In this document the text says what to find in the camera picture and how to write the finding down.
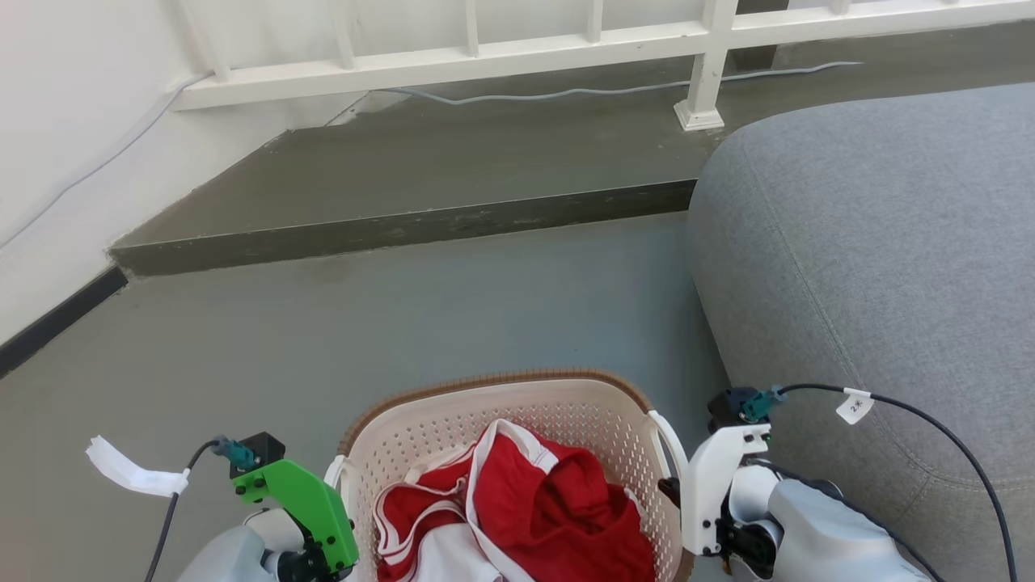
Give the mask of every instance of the concrete step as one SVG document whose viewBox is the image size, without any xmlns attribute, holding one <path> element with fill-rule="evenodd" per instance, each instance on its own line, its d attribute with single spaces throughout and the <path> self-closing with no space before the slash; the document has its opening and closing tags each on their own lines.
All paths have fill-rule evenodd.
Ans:
<svg viewBox="0 0 1035 582">
<path fill-rule="evenodd" d="M 686 207 L 705 161 L 738 127 L 831 103 L 1035 81 L 1033 49 L 1035 22 L 786 46 L 775 68 L 865 64 L 726 83 L 726 127 L 694 133 L 672 111 L 683 88 L 463 107 L 409 98 L 284 135 L 111 254 L 132 274 L 171 274 L 670 212 Z M 691 65 L 687 57 L 425 89 L 455 98 L 627 88 L 686 80 Z"/>
</svg>

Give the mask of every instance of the gray sofa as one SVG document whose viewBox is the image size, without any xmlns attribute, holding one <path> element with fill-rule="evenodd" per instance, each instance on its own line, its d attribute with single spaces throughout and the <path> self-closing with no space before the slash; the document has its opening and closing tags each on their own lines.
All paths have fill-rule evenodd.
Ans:
<svg viewBox="0 0 1035 582">
<path fill-rule="evenodd" d="M 933 414 L 995 483 L 1035 580 L 1035 84 L 819 107 L 744 127 L 688 212 L 693 280 L 734 385 L 824 382 Z M 955 446 L 878 404 L 798 391 L 773 459 L 825 477 L 947 580 L 1007 580 Z"/>
</svg>

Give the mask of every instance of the connector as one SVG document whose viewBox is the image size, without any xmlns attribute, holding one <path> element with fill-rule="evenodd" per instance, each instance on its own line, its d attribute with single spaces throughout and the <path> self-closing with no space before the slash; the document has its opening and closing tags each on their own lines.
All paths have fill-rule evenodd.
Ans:
<svg viewBox="0 0 1035 582">
<path fill-rule="evenodd" d="M 213 440 L 218 441 L 218 444 L 212 447 L 212 453 L 226 457 L 232 467 L 241 471 L 255 468 L 256 455 L 250 448 L 223 435 L 216 436 Z"/>
<path fill-rule="evenodd" d="M 778 384 L 774 384 L 769 391 L 758 392 L 751 397 L 740 408 L 741 419 L 752 425 L 768 423 L 769 411 L 772 410 L 773 406 L 787 400 L 787 396 L 779 394 L 780 387 Z"/>
</svg>

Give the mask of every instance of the black cable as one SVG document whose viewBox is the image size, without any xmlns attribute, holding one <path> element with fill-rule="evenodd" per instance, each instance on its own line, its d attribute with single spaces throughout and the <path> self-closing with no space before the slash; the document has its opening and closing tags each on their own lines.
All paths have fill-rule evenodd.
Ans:
<svg viewBox="0 0 1035 582">
<path fill-rule="evenodd" d="M 868 512 L 866 512 L 866 510 L 863 510 L 862 507 L 860 507 L 860 506 L 856 505 L 855 503 L 849 501 L 844 496 L 834 497 L 833 495 L 830 494 L 829 491 L 824 491 L 823 489 L 814 486 L 805 477 L 803 477 L 801 475 L 797 475 L 797 474 L 795 474 L 795 473 L 793 473 L 793 472 L 791 472 L 791 471 L 789 471 L 789 470 L 787 470 L 787 469 L 785 469 L 782 467 L 774 465 L 773 463 L 770 463 L 767 460 L 764 460 L 764 459 L 748 459 L 744 463 L 747 464 L 747 465 L 758 465 L 760 467 L 767 467 L 767 468 L 772 469 L 773 471 L 775 471 L 777 474 L 780 474 L 780 475 L 782 475 L 782 476 L 785 476 L 787 478 L 792 478 L 792 479 L 801 482 L 802 485 L 804 485 L 806 487 L 809 487 L 811 489 L 815 489 L 815 490 L 819 491 L 820 493 L 826 495 L 827 497 L 829 497 L 829 498 L 831 498 L 831 499 L 833 499 L 835 501 L 840 501 L 849 510 L 852 510 L 853 512 L 856 512 L 856 513 L 860 514 L 862 517 L 864 517 L 864 518 L 868 519 L 869 521 L 874 522 L 874 525 L 876 525 L 877 527 L 880 527 L 884 531 L 887 531 L 888 535 L 892 540 L 894 540 L 896 543 L 898 543 L 898 545 L 901 546 L 903 548 L 906 548 L 906 551 L 909 552 L 909 554 L 911 556 L 913 556 L 913 558 L 920 565 L 922 565 L 924 568 L 924 570 L 927 571 L 928 574 L 930 574 L 930 577 L 935 579 L 935 582 L 945 582 L 945 579 L 942 578 L 941 576 L 939 576 L 937 572 L 935 572 L 935 566 L 930 565 L 930 562 L 928 562 L 926 559 L 924 559 L 924 557 L 922 555 L 920 555 L 920 552 L 917 551 L 917 549 L 914 548 L 912 544 L 910 544 L 909 542 L 907 542 L 906 540 L 904 540 L 900 535 L 898 535 L 897 533 L 895 533 L 890 527 L 888 527 L 888 526 L 884 525 L 883 523 L 881 523 L 880 520 L 878 520 L 877 518 L 875 518 L 874 516 L 871 516 Z"/>
<path fill-rule="evenodd" d="M 790 386 L 785 386 L 776 390 L 776 394 L 782 396 L 789 391 L 798 390 L 802 388 L 811 388 L 817 390 L 848 394 L 845 391 L 845 388 L 838 386 L 831 386 L 829 384 L 792 384 Z M 974 467 L 974 470 L 977 471 L 978 478 L 981 479 L 981 484 L 984 485 L 984 490 L 988 492 L 988 498 L 992 499 L 992 507 L 996 511 L 996 519 L 999 520 L 999 530 L 1003 534 L 1003 548 L 1004 550 L 1006 550 L 1006 569 L 1010 575 L 1010 582 L 1018 582 L 1017 564 L 1013 558 L 1013 541 L 1010 539 L 1010 528 L 1009 526 L 1006 525 L 1006 514 L 1003 512 L 1003 504 L 999 502 L 999 496 L 996 495 L 996 489 L 992 486 L 992 481 L 988 479 L 988 475 L 984 472 L 984 468 L 982 468 L 981 464 L 977 462 L 977 458 L 974 457 L 974 454 L 971 453 L 970 448 L 967 448 L 967 445 L 964 444 L 962 440 L 959 440 L 959 437 L 954 435 L 952 431 L 950 431 L 945 425 L 939 423 L 937 418 L 935 418 L 930 414 L 927 414 L 923 410 L 920 410 L 915 406 L 906 404 L 905 402 L 897 401 L 893 398 L 888 398 L 886 396 L 875 395 L 870 392 L 869 398 L 876 400 L 877 402 L 883 402 L 885 404 L 897 406 L 903 410 L 908 410 L 913 414 L 916 414 L 917 416 L 930 423 L 936 429 L 942 431 L 942 434 L 949 437 L 949 440 L 951 440 L 952 443 L 955 444 L 959 448 L 959 450 L 964 453 L 964 455 L 967 457 L 967 460 L 970 461 L 970 464 Z"/>
<path fill-rule="evenodd" d="M 257 518 L 257 517 L 265 514 L 268 511 L 269 511 L 269 507 L 263 507 L 262 510 L 259 510 L 258 512 L 256 512 L 256 513 L 252 514 L 250 516 L 244 518 L 244 523 L 242 523 L 241 525 L 247 525 L 248 522 L 252 521 L 252 518 Z"/>
<path fill-rule="evenodd" d="M 187 463 L 188 469 L 194 469 L 198 459 L 201 458 L 202 454 L 210 446 L 215 446 L 219 444 L 217 440 L 210 440 L 203 444 L 201 448 L 195 452 L 194 457 L 190 458 L 190 462 Z M 151 582 L 154 578 L 154 572 L 158 570 L 158 560 L 161 558 L 161 550 L 166 547 L 166 537 L 169 536 L 169 526 L 173 524 L 173 512 L 176 511 L 176 502 L 179 500 L 180 494 L 173 493 L 173 498 L 169 501 L 169 510 L 166 512 L 166 523 L 161 525 L 161 534 L 158 535 L 158 546 L 154 549 L 154 557 L 151 558 L 151 568 L 147 569 L 147 577 L 144 578 L 144 582 Z"/>
</svg>

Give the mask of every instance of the white stripe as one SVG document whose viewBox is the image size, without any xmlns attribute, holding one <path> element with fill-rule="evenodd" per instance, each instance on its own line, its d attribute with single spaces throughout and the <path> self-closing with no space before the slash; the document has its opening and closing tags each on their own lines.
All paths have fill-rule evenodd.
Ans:
<svg viewBox="0 0 1035 582">
<path fill-rule="evenodd" d="M 456 495 L 464 490 L 464 485 L 466 479 L 463 477 L 456 481 L 456 486 L 448 491 L 440 491 L 438 489 L 432 489 L 430 487 L 423 487 L 420 485 L 412 485 L 408 483 L 396 483 L 389 485 L 381 491 L 378 495 L 378 500 L 375 503 L 374 510 L 374 523 L 378 526 L 378 531 L 381 533 L 381 543 L 379 544 L 378 552 L 384 553 L 387 551 L 385 548 L 398 546 L 398 531 L 395 530 L 394 524 L 388 521 L 385 517 L 385 497 L 387 497 L 388 492 L 396 489 L 398 487 L 406 487 L 409 489 L 419 489 L 420 491 L 426 491 L 428 493 L 435 493 L 436 495 L 441 495 L 443 497 L 448 497 L 450 495 Z"/>
<path fill-rule="evenodd" d="M 629 501 L 632 501 L 632 504 L 635 505 L 635 507 L 637 507 L 637 513 L 640 514 L 640 529 L 642 530 L 642 529 L 644 529 L 644 527 L 643 527 L 644 516 L 647 515 L 644 512 L 644 506 L 640 504 L 640 499 L 637 498 L 637 494 L 632 493 L 631 489 L 629 489 L 628 487 L 626 487 L 624 491 L 625 491 L 625 496 L 629 498 Z"/>
<path fill-rule="evenodd" d="M 416 550 L 416 548 L 413 547 L 413 536 L 417 530 L 417 526 L 420 525 L 420 522 L 424 521 L 425 518 L 439 512 L 452 512 L 460 516 L 461 519 L 464 518 L 462 507 L 454 501 L 442 500 L 432 503 L 431 506 L 417 516 L 417 519 L 413 522 L 413 527 L 410 528 L 409 535 L 406 536 L 406 540 L 404 540 L 402 544 L 391 548 L 386 548 L 383 551 L 379 550 L 378 553 L 381 554 L 381 557 L 385 560 L 385 562 L 394 565 L 406 561 L 406 558 Z"/>
<path fill-rule="evenodd" d="M 474 453 L 474 445 L 467 447 L 465 450 L 447 450 L 445 455 L 439 454 L 432 457 L 425 463 L 420 463 L 410 467 L 410 470 L 406 472 L 406 477 L 403 481 L 410 484 L 415 484 L 420 481 L 420 477 L 424 476 L 425 473 L 430 473 L 437 469 L 443 469 L 445 467 L 452 467 L 457 463 L 463 463 L 471 458 Z"/>
<path fill-rule="evenodd" d="M 474 532 L 474 537 L 477 540 L 478 546 L 481 547 L 481 551 L 485 554 L 485 557 L 496 566 L 496 570 L 500 571 L 500 574 L 503 575 L 503 578 L 507 582 L 535 582 L 525 572 L 525 569 L 510 559 L 509 556 L 496 547 L 496 544 L 493 544 L 492 540 L 481 531 L 480 524 L 478 523 L 478 512 L 474 507 L 474 491 L 477 488 L 478 474 L 481 472 L 481 467 L 485 464 L 485 459 L 493 449 L 493 443 L 497 435 L 512 440 L 518 445 L 522 455 L 543 473 L 549 473 L 557 465 L 558 459 L 546 447 L 542 446 L 539 439 L 528 430 L 513 423 L 498 419 L 493 420 L 489 425 L 481 440 L 475 446 L 474 457 L 471 460 L 471 474 L 468 477 L 469 485 L 467 488 L 467 521 L 471 524 L 471 530 Z"/>
<path fill-rule="evenodd" d="M 410 571 L 406 573 L 406 576 L 398 579 L 398 582 L 410 582 L 413 580 L 413 575 L 417 573 L 417 560 L 413 560 L 413 564 L 410 565 Z"/>
</svg>

